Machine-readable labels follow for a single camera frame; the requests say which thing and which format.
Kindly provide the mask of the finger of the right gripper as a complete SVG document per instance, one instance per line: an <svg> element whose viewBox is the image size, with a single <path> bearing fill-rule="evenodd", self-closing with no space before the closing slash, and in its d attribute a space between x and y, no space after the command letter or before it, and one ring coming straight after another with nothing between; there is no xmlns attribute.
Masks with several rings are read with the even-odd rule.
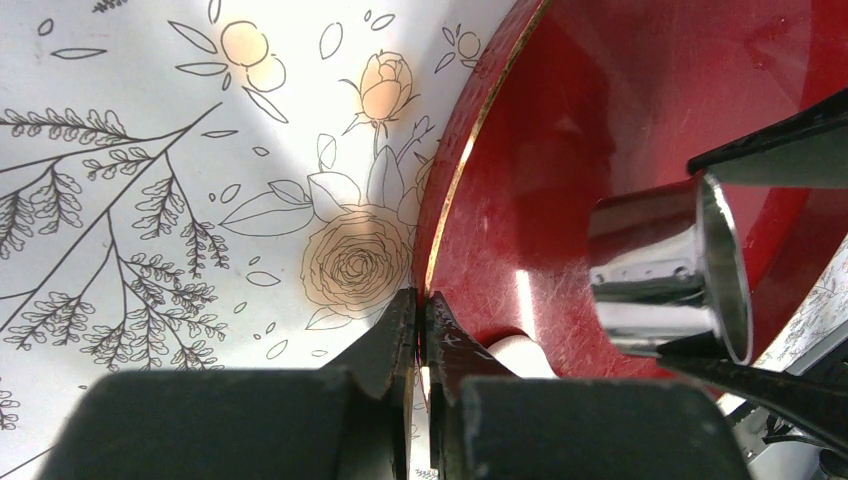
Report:
<svg viewBox="0 0 848 480"><path fill-rule="evenodd" d="M847 359L847 340L840 344L831 334L808 353L822 353L802 375L743 366L721 357L707 357L704 349L693 355L682 350L683 340L659 349L659 366L697 379L730 394L744 398L821 441L838 456L847 456L847 383L817 380L817 372L832 371Z"/></svg>

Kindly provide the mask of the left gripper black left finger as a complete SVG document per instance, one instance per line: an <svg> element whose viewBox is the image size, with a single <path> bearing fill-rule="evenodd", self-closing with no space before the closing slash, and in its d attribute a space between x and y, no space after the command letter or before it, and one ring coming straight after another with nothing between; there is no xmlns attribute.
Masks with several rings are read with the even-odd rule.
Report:
<svg viewBox="0 0 848 480"><path fill-rule="evenodd" d="M106 376L43 479L404 479L416 292L318 369Z"/></svg>

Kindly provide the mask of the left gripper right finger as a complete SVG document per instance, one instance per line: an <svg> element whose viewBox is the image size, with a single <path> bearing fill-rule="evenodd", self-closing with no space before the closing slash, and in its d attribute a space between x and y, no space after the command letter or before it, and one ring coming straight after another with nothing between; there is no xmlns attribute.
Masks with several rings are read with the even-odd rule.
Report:
<svg viewBox="0 0 848 480"><path fill-rule="evenodd" d="M423 314L431 463L443 479L746 479L699 388L650 379L523 379L433 295Z"/></svg>

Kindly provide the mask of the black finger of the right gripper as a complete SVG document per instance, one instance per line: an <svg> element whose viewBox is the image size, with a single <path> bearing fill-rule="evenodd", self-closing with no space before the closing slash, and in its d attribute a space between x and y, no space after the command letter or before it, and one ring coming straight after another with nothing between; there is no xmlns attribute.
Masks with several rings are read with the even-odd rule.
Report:
<svg viewBox="0 0 848 480"><path fill-rule="evenodd" d="M686 168L735 185L845 189L847 91L695 156Z"/></svg>

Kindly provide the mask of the round red tray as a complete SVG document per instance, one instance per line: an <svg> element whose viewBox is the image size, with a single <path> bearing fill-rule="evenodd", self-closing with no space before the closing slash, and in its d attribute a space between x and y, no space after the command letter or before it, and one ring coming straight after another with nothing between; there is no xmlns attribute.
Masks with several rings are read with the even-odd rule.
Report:
<svg viewBox="0 0 848 480"><path fill-rule="evenodd" d="M438 147L414 284L483 344L533 338L560 376L660 378L596 320L592 207L846 84L843 1L519 1Z"/></svg>

